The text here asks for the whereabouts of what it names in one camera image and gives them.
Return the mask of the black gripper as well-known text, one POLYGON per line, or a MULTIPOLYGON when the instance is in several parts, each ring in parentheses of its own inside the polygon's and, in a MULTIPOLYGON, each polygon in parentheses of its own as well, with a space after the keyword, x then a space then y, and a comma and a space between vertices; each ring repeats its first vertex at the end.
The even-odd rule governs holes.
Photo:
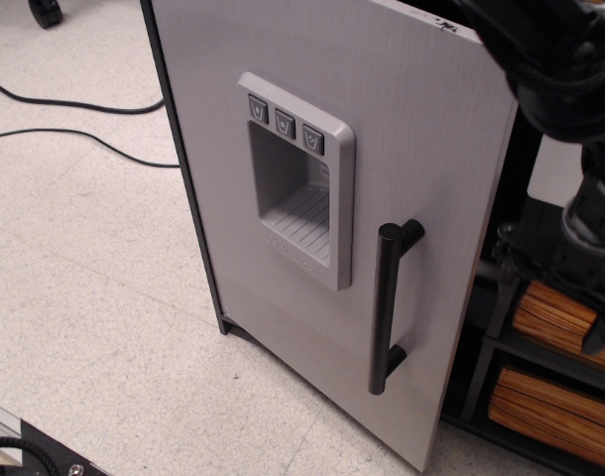
POLYGON ((516 270, 599 311, 582 340, 582 352, 605 350, 605 255, 596 256, 562 233, 561 207, 529 198, 520 218, 497 228, 498 250, 511 256, 516 270))

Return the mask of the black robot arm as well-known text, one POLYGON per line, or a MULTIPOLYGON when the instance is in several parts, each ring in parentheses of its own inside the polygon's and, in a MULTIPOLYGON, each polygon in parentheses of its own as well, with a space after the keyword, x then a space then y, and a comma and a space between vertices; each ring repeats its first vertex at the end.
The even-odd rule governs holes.
POLYGON ((597 316, 581 350, 605 350, 605 1, 435 1, 472 28, 540 133, 581 147, 577 193, 544 225, 503 223, 523 274, 571 291, 597 316))

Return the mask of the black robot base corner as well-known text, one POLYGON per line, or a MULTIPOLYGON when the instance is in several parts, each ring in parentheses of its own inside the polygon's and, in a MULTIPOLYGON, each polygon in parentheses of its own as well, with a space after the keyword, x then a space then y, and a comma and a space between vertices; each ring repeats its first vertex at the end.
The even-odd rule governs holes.
POLYGON ((0 407, 0 475, 110 475, 0 407))

